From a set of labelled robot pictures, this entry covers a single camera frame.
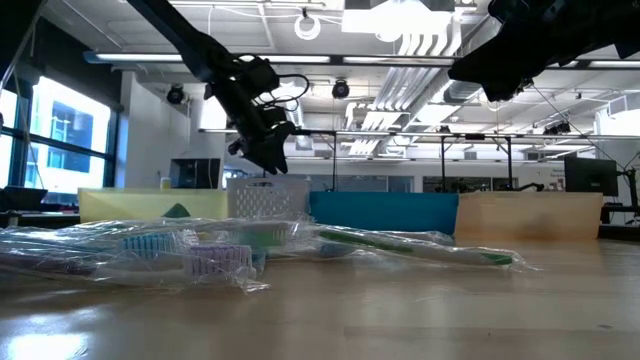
clear plastic wrap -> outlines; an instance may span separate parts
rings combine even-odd
[[[0,231],[0,270],[142,288],[268,288],[255,279],[279,258],[327,259],[356,250],[446,264],[522,266],[515,252],[456,248],[438,233],[376,232],[286,219],[104,221],[60,230]]]
[[[61,230],[10,228],[0,232],[0,269],[49,279],[143,288],[239,287],[258,283],[251,247],[201,242],[192,225],[101,222]]]
[[[459,248],[441,244],[452,239],[438,232],[421,233],[420,239],[399,236],[393,232],[357,230],[337,226],[316,226],[312,243],[335,243],[379,254],[399,255],[413,259],[469,266],[526,267],[524,259],[514,251],[491,248]]]
[[[524,259],[513,251],[450,246],[454,240],[436,231],[399,233],[309,224],[309,228],[302,233],[304,236],[294,237],[280,249],[279,257],[329,259],[364,250],[387,256],[440,262],[449,266],[527,268]]]

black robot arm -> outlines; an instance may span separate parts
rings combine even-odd
[[[280,77],[269,61],[234,56],[194,28],[167,0],[127,2],[176,47],[189,71],[206,84],[205,99],[218,99],[240,135],[229,152],[242,152],[244,158],[272,174],[287,173],[283,144],[295,125],[286,120],[283,108],[252,102],[280,86]]]

table surface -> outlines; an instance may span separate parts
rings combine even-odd
[[[249,295],[5,287],[0,357],[638,358],[640,247],[509,247],[540,270],[353,256],[269,263]]]

camera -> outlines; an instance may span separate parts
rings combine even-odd
[[[349,85],[347,85],[347,81],[344,79],[336,80],[336,84],[333,86],[333,91],[331,92],[334,99],[342,100],[349,96]]]
[[[184,94],[184,85],[173,84],[167,93],[167,101],[173,105],[182,105],[186,102],[187,96]]]

blue bin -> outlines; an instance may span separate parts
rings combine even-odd
[[[453,235],[458,199],[458,194],[312,192],[310,205],[320,224]]]

